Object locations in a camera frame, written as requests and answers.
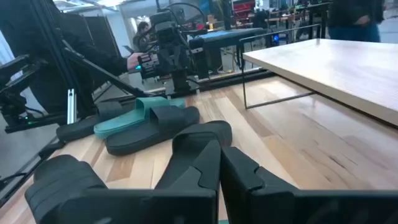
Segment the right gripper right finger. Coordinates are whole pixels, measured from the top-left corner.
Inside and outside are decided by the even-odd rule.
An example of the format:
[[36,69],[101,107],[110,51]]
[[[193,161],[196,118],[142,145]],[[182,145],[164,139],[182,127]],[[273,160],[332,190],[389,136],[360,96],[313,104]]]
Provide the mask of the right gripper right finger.
[[236,147],[220,180],[230,224],[398,224],[398,190],[301,190]]

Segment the red cabinet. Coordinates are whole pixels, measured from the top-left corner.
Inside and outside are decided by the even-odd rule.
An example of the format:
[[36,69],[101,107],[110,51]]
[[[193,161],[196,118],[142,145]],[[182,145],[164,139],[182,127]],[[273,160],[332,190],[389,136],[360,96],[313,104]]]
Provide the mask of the red cabinet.
[[252,13],[255,0],[234,0],[233,1],[233,16],[236,20],[247,19],[248,15]]

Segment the silver aluminium extrusion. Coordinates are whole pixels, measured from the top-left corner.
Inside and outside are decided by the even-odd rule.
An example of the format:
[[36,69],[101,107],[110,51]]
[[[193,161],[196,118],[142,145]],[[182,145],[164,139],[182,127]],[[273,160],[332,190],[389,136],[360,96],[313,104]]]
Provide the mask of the silver aluminium extrusion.
[[76,94],[74,89],[68,90],[67,124],[73,124],[77,119]]

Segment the black equipment with green light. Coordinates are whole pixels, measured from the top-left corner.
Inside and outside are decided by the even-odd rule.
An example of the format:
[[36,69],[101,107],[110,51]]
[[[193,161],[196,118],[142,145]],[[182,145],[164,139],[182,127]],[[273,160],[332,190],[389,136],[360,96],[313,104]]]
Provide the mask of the black equipment with green light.
[[0,113],[7,126],[6,133],[38,128],[67,120],[65,112],[44,114],[27,106],[21,92],[29,87],[48,62],[30,55],[20,55],[0,65]]

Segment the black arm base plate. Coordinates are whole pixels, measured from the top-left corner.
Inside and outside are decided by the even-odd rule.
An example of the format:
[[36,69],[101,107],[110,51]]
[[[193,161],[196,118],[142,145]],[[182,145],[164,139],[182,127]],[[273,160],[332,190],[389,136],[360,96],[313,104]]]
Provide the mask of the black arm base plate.
[[184,90],[184,91],[174,91],[173,88],[166,88],[165,89],[165,95],[169,98],[178,98],[178,97],[183,97],[183,96],[188,96],[188,95],[193,95],[193,94],[199,94],[200,89],[199,88],[194,88],[190,90]]

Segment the black rubber slide sandal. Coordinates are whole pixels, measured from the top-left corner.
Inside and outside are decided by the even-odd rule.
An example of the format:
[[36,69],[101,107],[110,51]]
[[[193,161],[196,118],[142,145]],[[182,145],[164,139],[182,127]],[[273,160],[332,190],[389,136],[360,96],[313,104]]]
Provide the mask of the black rubber slide sandal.
[[183,129],[200,120],[198,108],[158,106],[149,110],[149,119],[105,139],[107,152],[113,156],[134,154],[160,142],[172,139]]
[[70,142],[87,137],[94,134],[94,126],[96,124],[127,113],[133,108],[134,105],[132,103],[126,105],[122,105],[118,101],[98,103],[96,105],[96,113],[93,116],[57,128],[57,137],[63,142]]
[[194,124],[172,139],[172,157],[155,186],[167,189],[182,177],[193,177],[198,186],[217,191],[220,181],[221,149],[233,142],[231,125],[222,120]]
[[70,155],[53,157],[34,172],[24,197],[36,224],[56,224],[59,206],[72,195],[91,188],[105,189],[89,163]]

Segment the person's hand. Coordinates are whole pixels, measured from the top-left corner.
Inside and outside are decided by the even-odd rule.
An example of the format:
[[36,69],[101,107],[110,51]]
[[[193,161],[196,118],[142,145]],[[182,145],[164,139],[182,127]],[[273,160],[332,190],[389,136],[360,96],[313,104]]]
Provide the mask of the person's hand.
[[127,69],[128,70],[135,70],[136,67],[139,65],[138,57],[142,56],[143,53],[133,53],[127,58]]

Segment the wooden shelf with black legs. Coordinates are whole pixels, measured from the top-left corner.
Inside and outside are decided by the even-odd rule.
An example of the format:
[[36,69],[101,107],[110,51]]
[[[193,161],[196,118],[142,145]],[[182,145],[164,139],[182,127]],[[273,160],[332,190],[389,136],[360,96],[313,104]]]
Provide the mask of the wooden shelf with black legs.
[[243,59],[398,128],[398,44],[310,39]]

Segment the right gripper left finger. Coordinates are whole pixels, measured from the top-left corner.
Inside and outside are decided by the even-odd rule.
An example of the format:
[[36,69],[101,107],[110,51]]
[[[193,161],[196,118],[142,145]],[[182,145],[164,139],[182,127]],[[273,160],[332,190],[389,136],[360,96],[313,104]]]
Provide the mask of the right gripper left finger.
[[63,202],[57,224],[214,224],[218,183],[202,166],[220,166],[221,148],[210,141],[167,189],[88,189]]

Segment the blue-topped table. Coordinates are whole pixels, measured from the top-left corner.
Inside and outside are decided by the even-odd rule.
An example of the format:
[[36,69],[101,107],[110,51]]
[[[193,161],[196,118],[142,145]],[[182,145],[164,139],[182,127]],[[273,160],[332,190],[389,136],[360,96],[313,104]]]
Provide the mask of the blue-topped table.
[[266,30],[262,28],[231,29],[210,32],[190,39],[188,44],[192,50],[202,49],[193,54],[197,76],[199,79],[208,78],[209,71],[216,74],[223,68],[221,48],[238,45],[240,39],[265,33]]

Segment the person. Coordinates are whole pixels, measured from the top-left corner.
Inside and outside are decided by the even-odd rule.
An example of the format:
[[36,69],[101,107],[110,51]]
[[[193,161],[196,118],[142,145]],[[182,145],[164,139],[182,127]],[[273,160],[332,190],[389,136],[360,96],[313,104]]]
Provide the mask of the person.
[[[44,0],[49,7],[52,20],[60,28],[63,38],[79,54],[113,75],[128,71],[127,58],[116,57],[80,39],[72,32],[67,15],[60,12],[53,0]],[[30,6],[31,0],[0,0],[0,31],[14,56],[29,54],[48,62],[29,88],[43,109],[48,113],[67,110],[67,84],[65,83],[49,50],[40,25]]]
[[149,30],[149,24],[145,21],[139,23],[137,27],[137,33],[133,38],[134,51],[142,52],[145,51],[149,46],[148,35],[144,35]]
[[332,0],[328,33],[334,40],[380,42],[385,0]]

